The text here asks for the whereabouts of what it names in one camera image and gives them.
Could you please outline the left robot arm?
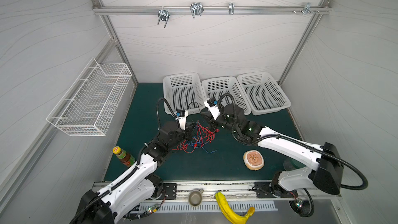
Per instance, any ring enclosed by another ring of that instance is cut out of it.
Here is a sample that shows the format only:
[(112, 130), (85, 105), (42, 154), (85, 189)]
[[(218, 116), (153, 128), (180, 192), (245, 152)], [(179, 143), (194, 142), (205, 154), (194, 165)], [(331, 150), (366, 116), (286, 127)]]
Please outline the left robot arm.
[(161, 195), (163, 181), (154, 172), (177, 148), (192, 138), (194, 123), (188, 110), (177, 110), (173, 120), (158, 125), (158, 134), (140, 150), (136, 162), (106, 187), (87, 191), (72, 224), (116, 224), (141, 202)]

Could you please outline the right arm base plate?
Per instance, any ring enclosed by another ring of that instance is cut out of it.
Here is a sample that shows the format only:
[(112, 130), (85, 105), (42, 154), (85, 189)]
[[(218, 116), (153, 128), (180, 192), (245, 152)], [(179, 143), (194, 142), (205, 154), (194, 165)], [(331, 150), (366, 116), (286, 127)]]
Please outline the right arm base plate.
[(256, 193), (256, 197), (260, 199), (268, 198), (281, 198), (280, 194), (277, 193), (277, 188), (267, 181), (256, 181), (251, 189)]

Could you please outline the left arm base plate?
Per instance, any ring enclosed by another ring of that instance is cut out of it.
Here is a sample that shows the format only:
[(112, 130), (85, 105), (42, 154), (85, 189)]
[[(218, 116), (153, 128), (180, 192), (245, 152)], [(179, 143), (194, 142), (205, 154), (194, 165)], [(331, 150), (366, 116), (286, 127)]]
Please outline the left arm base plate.
[(177, 184), (176, 183), (163, 183), (156, 186), (154, 195), (155, 200), (175, 200), (177, 197)]

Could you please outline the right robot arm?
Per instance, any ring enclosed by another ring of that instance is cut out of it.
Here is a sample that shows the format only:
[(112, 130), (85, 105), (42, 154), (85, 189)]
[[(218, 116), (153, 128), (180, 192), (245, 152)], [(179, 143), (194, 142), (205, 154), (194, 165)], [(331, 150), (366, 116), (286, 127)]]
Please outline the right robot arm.
[[(225, 97), (232, 103), (223, 106)], [(343, 160), (336, 146), (328, 142), (318, 145), (300, 141), (249, 121), (230, 93), (223, 94), (219, 99), (209, 97), (204, 105), (207, 112), (201, 115), (211, 128), (230, 130), (234, 140), (245, 146), (270, 149), (305, 166), (276, 173), (269, 186), (272, 192), (315, 187), (327, 194), (339, 195), (341, 189), (359, 191), (369, 186), (365, 175)]]

